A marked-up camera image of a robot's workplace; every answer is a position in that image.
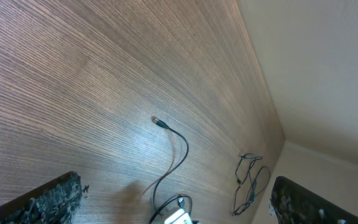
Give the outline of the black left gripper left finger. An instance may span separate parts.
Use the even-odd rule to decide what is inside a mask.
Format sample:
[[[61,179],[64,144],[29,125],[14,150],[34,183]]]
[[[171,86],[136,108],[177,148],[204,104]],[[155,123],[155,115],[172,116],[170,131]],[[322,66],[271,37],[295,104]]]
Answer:
[[[0,206],[0,224],[72,223],[89,186],[69,171]]]

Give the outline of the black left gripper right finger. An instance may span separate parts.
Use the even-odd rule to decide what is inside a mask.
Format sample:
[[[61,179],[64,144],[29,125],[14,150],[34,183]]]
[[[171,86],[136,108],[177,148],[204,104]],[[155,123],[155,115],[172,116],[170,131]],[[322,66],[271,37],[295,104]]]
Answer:
[[[272,208],[279,224],[358,224],[358,217],[279,176],[272,189]]]

